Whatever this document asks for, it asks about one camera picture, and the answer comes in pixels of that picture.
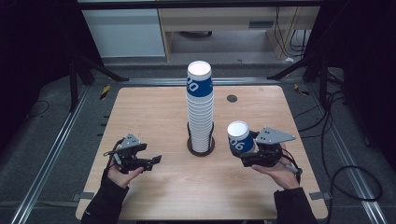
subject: person's left hand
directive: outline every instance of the person's left hand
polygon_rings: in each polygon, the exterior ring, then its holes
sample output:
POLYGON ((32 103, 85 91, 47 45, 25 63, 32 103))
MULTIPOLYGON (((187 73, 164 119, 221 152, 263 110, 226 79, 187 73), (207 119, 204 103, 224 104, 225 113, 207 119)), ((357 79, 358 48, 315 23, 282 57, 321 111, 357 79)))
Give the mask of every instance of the person's left hand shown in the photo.
POLYGON ((107 177, 111 181, 113 181, 116 185, 122 187, 123 189, 126 189, 126 187, 128 187, 131 180, 133 180, 138 175, 140 175, 144 170, 143 167, 139 167, 133 171, 130 171, 128 174, 125 175, 120 172, 117 164, 114 164, 114 162, 115 161, 113 158, 113 160, 111 161, 111 164, 110 164, 110 169, 108 169, 107 177))

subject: human hand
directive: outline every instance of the human hand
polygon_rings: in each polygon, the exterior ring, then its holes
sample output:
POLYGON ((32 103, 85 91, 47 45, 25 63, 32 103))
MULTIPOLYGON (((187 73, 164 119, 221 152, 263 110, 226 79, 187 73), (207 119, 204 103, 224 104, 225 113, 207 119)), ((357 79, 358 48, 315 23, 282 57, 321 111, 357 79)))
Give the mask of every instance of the human hand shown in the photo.
POLYGON ((114 158, 111 160, 110 163, 110 169, 108 169, 107 172, 107 177, 113 181, 116 185, 122 187, 123 189, 126 189, 128 187, 129 183, 131 180, 136 178, 138 175, 140 175, 143 171, 143 167, 139 167, 133 171, 130 171, 128 174, 123 174, 120 172, 118 169, 118 165, 114 163, 114 158))
MULTIPOLYGON (((284 143, 280 143, 282 148, 286 149, 284 143)), ((286 165, 291 165, 291 162, 286 158, 281 158, 279 162, 273 167, 265 167, 260 165, 252 165, 251 168, 262 174, 271 176, 274 181, 283 189, 297 189, 300 187, 296 176, 291 172, 286 165)))

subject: person's right hand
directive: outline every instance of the person's right hand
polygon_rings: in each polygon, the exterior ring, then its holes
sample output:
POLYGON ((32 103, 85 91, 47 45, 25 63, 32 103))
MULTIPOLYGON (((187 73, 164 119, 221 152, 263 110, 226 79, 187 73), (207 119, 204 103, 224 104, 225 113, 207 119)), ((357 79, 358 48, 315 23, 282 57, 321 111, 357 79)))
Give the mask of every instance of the person's right hand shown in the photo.
POLYGON ((273 167, 265 167, 260 165, 252 165, 251 168, 262 174, 271 176, 274 181, 283 189, 297 189, 300 187, 295 174, 290 171, 286 165, 291 165, 291 162, 286 158, 281 158, 280 161, 273 167))

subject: blue and white cup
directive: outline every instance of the blue and white cup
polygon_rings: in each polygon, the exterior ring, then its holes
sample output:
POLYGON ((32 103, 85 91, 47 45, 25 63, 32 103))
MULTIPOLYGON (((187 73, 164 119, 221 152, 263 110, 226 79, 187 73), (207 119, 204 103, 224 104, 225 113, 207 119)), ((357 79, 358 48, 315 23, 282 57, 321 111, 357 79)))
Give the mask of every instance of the blue and white cup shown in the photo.
POLYGON ((228 125, 227 133, 231 150, 237 151, 239 154, 255 151, 256 145, 248 125, 244 121, 237 120, 232 122, 228 125))
POLYGON ((196 61, 187 69, 187 98, 204 104, 213 99, 212 68, 209 63, 196 61))

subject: person's arm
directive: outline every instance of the person's arm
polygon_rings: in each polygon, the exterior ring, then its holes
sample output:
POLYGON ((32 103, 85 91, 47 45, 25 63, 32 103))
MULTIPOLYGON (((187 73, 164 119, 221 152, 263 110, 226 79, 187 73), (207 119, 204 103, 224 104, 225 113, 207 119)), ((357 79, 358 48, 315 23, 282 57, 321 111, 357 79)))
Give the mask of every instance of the person's arm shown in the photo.
POLYGON ((81 224, 115 224, 118 222, 122 202, 128 193, 128 184, 143 172, 140 167, 129 174, 122 174, 116 165, 110 165, 101 187, 85 210, 81 224))
POLYGON ((274 181, 284 190, 274 193, 277 224, 304 223, 317 224, 317 220, 312 213, 311 206, 305 196, 304 190, 300 188, 296 176, 286 165, 290 161, 281 158, 274 167, 264 167, 252 165, 251 168, 262 174, 271 176, 274 181))

